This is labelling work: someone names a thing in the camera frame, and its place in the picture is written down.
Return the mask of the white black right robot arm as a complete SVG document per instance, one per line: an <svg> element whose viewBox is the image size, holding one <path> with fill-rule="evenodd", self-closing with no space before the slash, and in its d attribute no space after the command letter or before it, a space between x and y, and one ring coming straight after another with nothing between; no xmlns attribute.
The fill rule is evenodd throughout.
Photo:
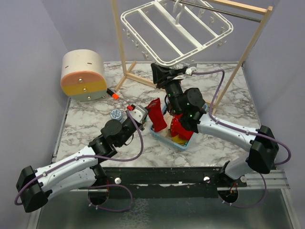
<svg viewBox="0 0 305 229"><path fill-rule="evenodd" d="M157 88L166 91L169 111L179 115L179 122L185 130L215 136L247 152L245 156L228 161L222 167L219 181L223 186L229 187L236 179L253 171L270 173L275 165L279 146L269 127L245 127L208 114L203 108L206 102L199 88L185 91L181 88L182 76L192 74L188 67L171 69L152 63L151 69L153 83Z"/></svg>

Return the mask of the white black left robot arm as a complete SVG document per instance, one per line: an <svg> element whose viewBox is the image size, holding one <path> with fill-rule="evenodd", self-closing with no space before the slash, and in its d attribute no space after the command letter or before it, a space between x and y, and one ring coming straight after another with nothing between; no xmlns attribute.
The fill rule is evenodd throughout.
<svg viewBox="0 0 305 229"><path fill-rule="evenodd" d="M16 183L18 193L14 204L23 206L29 213L62 192L83 187L107 187L107 176L100 164L106 160L116 161L116 149L126 145L135 132L143 130L148 108L129 106L126 114L127 119L123 122L109 120L98 137L61 161L37 169L32 166L23 168Z"/></svg>

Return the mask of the red santa sock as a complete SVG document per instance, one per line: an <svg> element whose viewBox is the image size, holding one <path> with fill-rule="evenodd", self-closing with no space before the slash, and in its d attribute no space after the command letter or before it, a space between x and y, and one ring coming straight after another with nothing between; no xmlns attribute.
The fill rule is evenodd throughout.
<svg viewBox="0 0 305 229"><path fill-rule="evenodd" d="M160 98L152 100L147 106L147 110L155 132L160 132L167 127L161 110Z"/></svg>

